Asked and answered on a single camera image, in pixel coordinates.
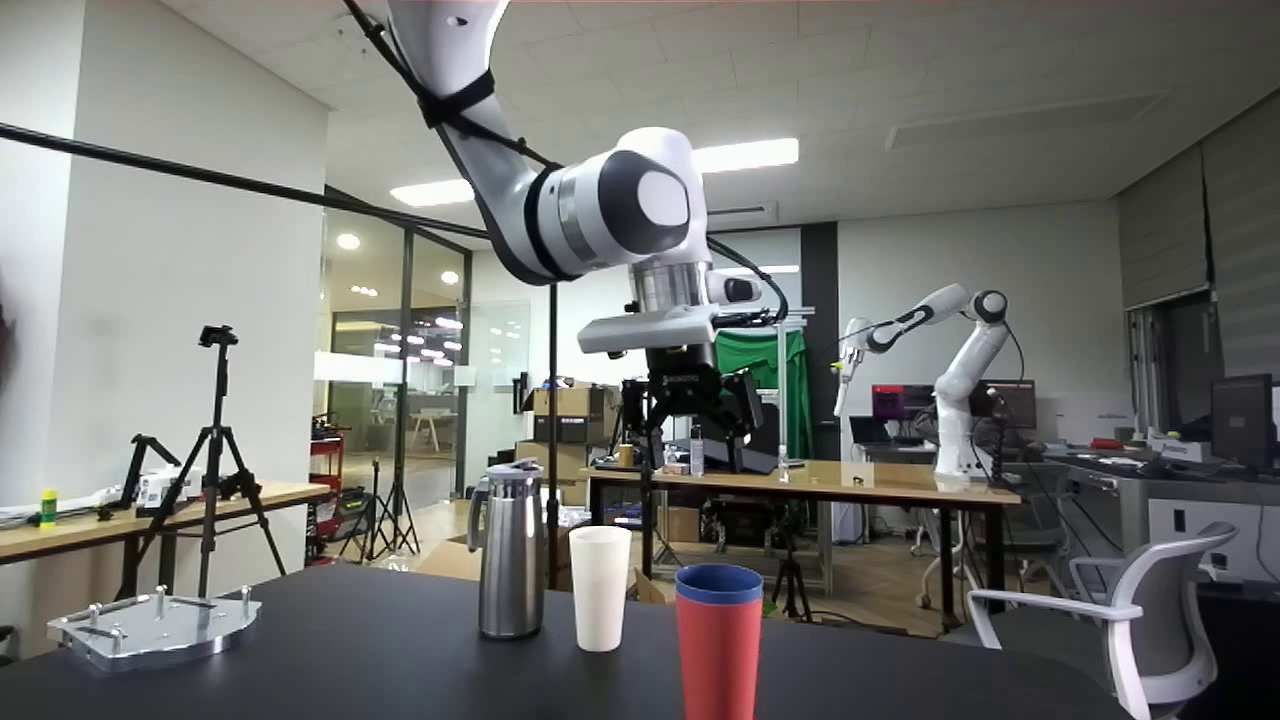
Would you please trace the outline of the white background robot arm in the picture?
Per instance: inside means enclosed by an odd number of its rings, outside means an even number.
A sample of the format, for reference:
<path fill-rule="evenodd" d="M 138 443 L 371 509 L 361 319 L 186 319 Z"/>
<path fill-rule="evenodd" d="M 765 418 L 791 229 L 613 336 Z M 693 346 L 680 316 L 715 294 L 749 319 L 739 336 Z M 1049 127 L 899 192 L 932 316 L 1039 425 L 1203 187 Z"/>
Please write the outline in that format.
<path fill-rule="evenodd" d="M 891 352 L 908 333 L 950 319 L 950 316 L 966 316 L 971 333 L 932 383 L 932 405 L 935 405 L 932 475 L 941 494 L 966 494 L 984 481 L 984 471 L 974 469 L 974 443 L 971 443 L 971 394 L 1006 340 L 1006 295 L 999 290 L 966 294 L 961 285 L 943 285 L 895 316 L 851 319 L 840 333 L 840 360 L 830 365 L 837 371 L 830 413 L 840 419 L 851 418 L 857 371 L 866 352 Z"/>

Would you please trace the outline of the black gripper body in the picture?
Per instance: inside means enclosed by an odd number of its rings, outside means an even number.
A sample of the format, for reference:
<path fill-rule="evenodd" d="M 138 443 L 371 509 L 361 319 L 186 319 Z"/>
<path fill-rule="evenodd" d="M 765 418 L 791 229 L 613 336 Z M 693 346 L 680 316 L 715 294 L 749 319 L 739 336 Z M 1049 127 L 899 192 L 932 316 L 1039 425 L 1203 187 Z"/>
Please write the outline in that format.
<path fill-rule="evenodd" d="M 719 371 L 699 349 L 649 349 L 649 377 L 623 383 L 618 419 L 649 436 L 666 418 L 693 418 L 725 436 L 750 436 L 765 419 L 756 379 L 749 371 Z"/>

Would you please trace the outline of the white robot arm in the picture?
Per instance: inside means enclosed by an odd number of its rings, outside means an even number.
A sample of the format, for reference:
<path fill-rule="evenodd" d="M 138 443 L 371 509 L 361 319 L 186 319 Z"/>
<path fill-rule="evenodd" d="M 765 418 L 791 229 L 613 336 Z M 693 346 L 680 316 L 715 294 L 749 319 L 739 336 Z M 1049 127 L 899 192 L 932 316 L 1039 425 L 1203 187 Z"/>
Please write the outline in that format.
<path fill-rule="evenodd" d="M 494 95 L 490 44 L 507 0 L 386 0 L 386 25 L 355 0 L 342 4 L 414 95 L 514 282 L 631 272 L 631 310 L 586 319 L 575 346 L 596 357 L 649 357 L 645 430 L 697 418 L 728 436 L 750 436 L 765 418 L 750 377 L 712 365 L 730 311 L 708 294 L 708 202 L 688 138 L 631 127 L 586 160 L 549 160 L 507 127 Z"/>

